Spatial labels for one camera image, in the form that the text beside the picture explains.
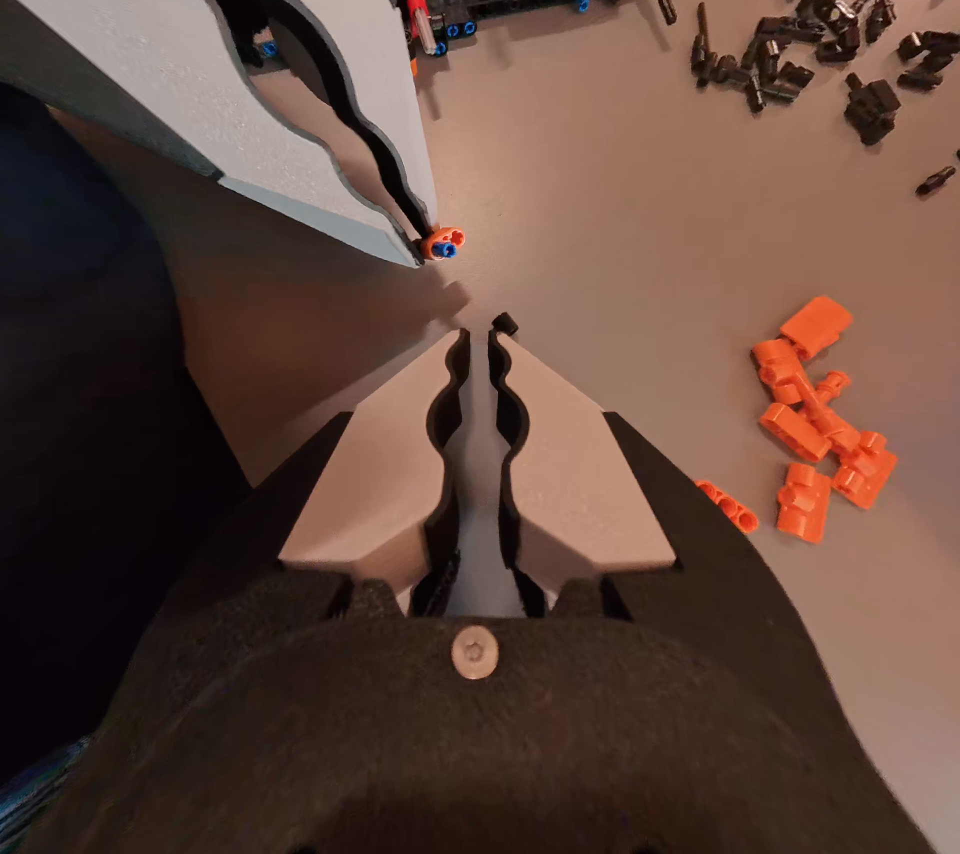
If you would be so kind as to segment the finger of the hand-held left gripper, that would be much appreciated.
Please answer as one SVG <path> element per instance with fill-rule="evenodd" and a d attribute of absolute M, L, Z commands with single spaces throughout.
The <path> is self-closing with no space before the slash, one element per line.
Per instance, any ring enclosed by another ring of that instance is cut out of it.
<path fill-rule="evenodd" d="M 393 208 L 354 186 L 328 140 L 270 103 L 255 51 L 242 61 L 215 0 L 2 0 L 3 83 L 367 255 L 419 268 L 421 239 L 378 169 Z"/>
<path fill-rule="evenodd" d="M 390 199 L 423 239 L 436 190 L 399 6 L 389 0 L 214 0 L 242 61 L 270 29 L 313 94 L 370 151 Z"/>

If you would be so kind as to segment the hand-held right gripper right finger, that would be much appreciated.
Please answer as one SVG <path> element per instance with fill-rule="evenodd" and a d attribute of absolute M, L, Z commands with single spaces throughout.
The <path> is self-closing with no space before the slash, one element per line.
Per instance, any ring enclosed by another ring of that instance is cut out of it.
<path fill-rule="evenodd" d="M 553 608 L 572 581 L 677 560 L 604 409 L 506 331 L 487 335 L 500 468 L 501 557 L 522 608 Z"/>

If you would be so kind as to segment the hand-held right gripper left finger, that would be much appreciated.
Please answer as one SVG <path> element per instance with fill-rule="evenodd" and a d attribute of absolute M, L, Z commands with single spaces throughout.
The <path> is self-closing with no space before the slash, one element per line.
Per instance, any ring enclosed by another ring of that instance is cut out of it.
<path fill-rule="evenodd" d="M 357 404 L 279 552 L 285 567 L 382 582 L 406 615 L 443 611 L 459 566 L 447 448 L 471 356 L 468 331 L 449 332 Z"/>

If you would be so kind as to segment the orange round lego connector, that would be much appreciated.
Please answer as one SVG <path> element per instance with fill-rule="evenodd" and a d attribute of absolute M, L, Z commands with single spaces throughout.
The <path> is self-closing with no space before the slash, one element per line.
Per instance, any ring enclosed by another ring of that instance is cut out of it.
<path fill-rule="evenodd" d="M 458 227 L 440 227 L 419 242 L 420 253 L 426 261 L 455 258 L 464 246 L 466 234 Z"/>

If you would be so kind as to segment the pile of orange lego pieces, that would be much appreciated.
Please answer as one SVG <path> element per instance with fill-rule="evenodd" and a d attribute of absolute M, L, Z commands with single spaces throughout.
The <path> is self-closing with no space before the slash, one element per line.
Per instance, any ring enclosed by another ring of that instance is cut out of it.
<path fill-rule="evenodd" d="M 853 320 L 837 301 L 820 295 L 787 318 L 777 336 L 750 349 L 771 398 L 759 426 L 794 457 L 776 494 L 775 526 L 808 545 L 822 542 L 834 494 L 869 511 L 899 464 L 883 434 L 857 428 L 835 410 L 850 375 L 832 369 L 812 381 L 807 371 Z"/>

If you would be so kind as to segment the pile of black lego pins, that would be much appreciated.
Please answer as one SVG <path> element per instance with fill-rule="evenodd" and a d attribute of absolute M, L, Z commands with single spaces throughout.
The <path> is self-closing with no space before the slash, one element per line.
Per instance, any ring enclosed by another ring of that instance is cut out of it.
<path fill-rule="evenodd" d="M 793 10 L 759 17 L 739 54 L 713 46 L 706 5 L 699 2 L 686 56 L 695 88 L 738 93 L 752 117 L 772 105 L 796 105 L 816 71 L 792 57 L 793 48 L 808 48 L 822 68 L 846 68 L 879 44 L 898 18 L 894 0 L 785 1 L 796 3 Z M 897 90 L 932 94 L 940 88 L 958 63 L 958 29 L 908 31 L 895 43 L 894 59 L 900 71 L 893 81 L 866 80 L 854 70 L 843 77 L 842 120 L 863 148 L 879 147 L 893 132 L 903 108 Z"/>

